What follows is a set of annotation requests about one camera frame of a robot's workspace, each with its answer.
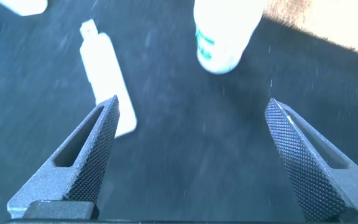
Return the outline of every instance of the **white plastic container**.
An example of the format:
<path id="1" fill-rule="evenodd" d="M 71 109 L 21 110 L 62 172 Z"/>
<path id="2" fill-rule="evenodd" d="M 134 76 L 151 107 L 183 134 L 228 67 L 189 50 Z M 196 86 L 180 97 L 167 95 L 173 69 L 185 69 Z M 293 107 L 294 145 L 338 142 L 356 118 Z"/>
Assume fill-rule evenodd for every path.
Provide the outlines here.
<path id="1" fill-rule="evenodd" d="M 80 54 L 96 105 L 117 95 L 120 117 L 115 137 L 132 132 L 137 119 L 109 36 L 99 34 L 92 19 L 82 23 L 80 32 Z"/>
<path id="2" fill-rule="evenodd" d="M 213 73 L 233 70 L 263 13 L 261 0 L 195 0 L 197 58 Z"/>
<path id="3" fill-rule="evenodd" d="M 48 0 L 0 0 L 0 4 L 20 16 L 31 16 L 43 13 Z"/>

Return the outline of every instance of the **wooden surface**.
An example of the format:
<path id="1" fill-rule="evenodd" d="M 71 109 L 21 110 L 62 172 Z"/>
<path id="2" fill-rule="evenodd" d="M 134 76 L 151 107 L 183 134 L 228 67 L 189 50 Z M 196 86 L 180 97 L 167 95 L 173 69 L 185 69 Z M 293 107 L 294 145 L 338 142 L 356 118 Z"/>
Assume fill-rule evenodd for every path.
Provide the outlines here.
<path id="1" fill-rule="evenodd" d="M 358 1 L 268 0 L 264 15 L 358 52 Z"/>

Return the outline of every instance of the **bottle label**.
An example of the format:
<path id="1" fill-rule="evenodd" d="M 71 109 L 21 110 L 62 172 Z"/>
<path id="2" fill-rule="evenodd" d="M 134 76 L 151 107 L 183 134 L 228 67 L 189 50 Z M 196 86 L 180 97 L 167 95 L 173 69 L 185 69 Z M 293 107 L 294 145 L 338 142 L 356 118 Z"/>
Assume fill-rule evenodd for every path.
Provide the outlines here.
<path id="1" fill-rule="evenodd" d="M 212 51 L 215 45 L 215 41 L 204 36 L 204 34 L 197 28 L 196 31 L 198 51 L 204 57 L 205 60 L 212 59 Z"/>

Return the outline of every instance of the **dark gray fabric surface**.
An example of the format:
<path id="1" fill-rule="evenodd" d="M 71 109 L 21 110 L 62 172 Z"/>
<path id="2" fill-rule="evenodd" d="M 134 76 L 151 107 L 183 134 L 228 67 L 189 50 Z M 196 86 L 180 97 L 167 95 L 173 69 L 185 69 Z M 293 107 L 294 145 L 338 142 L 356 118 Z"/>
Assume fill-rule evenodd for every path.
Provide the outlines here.
<path id="1" fill-rule="evenodd" d="M 101 218 L 302 220 L 264 120 L 270 97 L 358 163 L 358 54 L 262 19 L 239 66 L 215 76 L 196 59 L 192 14 L 191 0 L 50 1 L 30 17 L 0 6 L 0 222 L 93 108 L 79 54 L 89 18 L 138 117 L 114 142 Z"/>

